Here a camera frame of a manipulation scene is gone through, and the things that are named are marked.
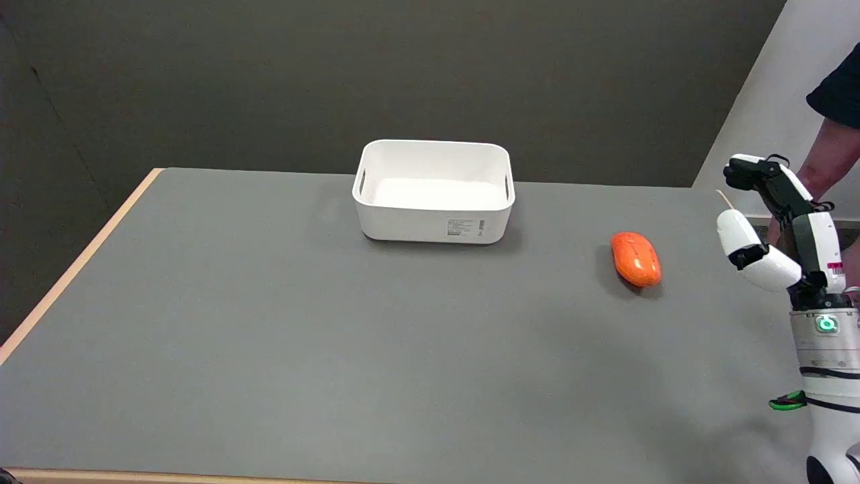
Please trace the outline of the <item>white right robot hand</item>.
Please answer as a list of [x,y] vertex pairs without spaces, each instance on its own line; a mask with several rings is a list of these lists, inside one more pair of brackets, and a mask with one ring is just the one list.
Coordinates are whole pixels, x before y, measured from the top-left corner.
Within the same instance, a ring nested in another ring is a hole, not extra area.
[[731,189],[761,196],[782,236],[779,245],[765,242],[742,212],[723,211],[718,237],[735,270],[759,288],[785,290],[796,312],[850,307],[833,204],[817,201],[781,155],[736,154],[723,175]]

